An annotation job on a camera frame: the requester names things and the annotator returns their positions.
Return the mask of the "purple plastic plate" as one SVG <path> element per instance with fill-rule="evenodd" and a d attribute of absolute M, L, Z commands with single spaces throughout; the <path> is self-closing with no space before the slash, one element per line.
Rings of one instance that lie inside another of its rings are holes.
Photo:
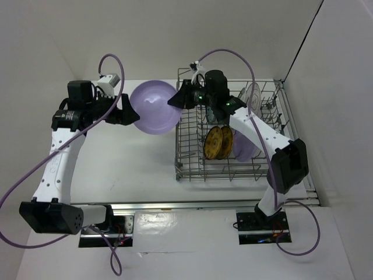
<path fill-rule="evenodd" d="M 237 161 L 247 162 L 252 159 L 259 148 L 239 131 L 234 132 L 233 154 Z"/>
<path fill-rule="evenodd" d="M 148 80 L 137 86 L 130 102 L 140 119 L 134 125 L 150 135 L 163 135 L 178 124 L 182 110 L 168 104 L 176 88 L 162 80 Z"/>

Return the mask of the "white plate with rings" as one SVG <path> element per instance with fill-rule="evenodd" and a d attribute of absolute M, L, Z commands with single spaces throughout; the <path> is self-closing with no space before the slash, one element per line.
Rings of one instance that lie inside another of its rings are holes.
<path fill-rule="evenodd" d="M 246 102 L 247 106 L 250 106 L 252 113 L 258 117 L 261 115 L 261 90 L 256 82 L 247 86 L 242 95 L 242 100 Z"/>

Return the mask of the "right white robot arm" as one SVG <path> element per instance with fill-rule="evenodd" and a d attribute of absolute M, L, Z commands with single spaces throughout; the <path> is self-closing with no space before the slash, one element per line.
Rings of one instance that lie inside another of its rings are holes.
<path fill-rule="evenodd" d="M 202 84 L 197 79 L 183 80 L 168 104 L 186 110 L 210 107 L 218 121 L 242 134 L 264 153 L 268 163 L 268 188 L 255 206 L 254 221 L 261 229 L 273 224 L 288 191 L 309 173 L 305 142 L 277 132 L 253 113 L 246 102 L 231 95 L 221 70 L 207 71 Z"/>

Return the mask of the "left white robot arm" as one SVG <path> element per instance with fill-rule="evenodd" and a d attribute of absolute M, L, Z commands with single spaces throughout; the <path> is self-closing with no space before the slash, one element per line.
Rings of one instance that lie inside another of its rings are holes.
<path fill-rule="evenodd" d="M 51 158 L 31 201 L 22 202 L 19 213 L 36 233 L 76 235 L 94 225 L 103 233 L 115 226 L 112 207 L 71 205 L 71 184 L 80 149 L 93 124 L 131 125 L 139 120 L 126 93 L 108 97 L 102 86 L 93 88 L 86 80 L 68 83 L 68 97 L 52 117 Z"/>

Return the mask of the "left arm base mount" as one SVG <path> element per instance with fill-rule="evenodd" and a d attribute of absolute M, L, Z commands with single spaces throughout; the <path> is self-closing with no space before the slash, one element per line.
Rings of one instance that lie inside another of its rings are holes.
<path fill-rule="evenodd" d="M 134 221 L 134 214 L 113 216 L 112 225 L 100 231 L 113 247 L 132 247 Z M 87 228 L 81 231 L 78 247 L 103 248 L 108 246 L 99 233 Z"/>

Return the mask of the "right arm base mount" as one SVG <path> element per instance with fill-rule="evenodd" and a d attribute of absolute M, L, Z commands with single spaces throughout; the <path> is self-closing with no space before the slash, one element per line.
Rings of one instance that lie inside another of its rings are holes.
<path fill-rule="evenodd" d="M 287 215 L 280 211 L 274 218 L 260 220 L 254 212 L 237 212 L 237 221 L 233 228 L 238 231 L 240 245 L 291 243 L 291 234 L 287 221 Z"/>

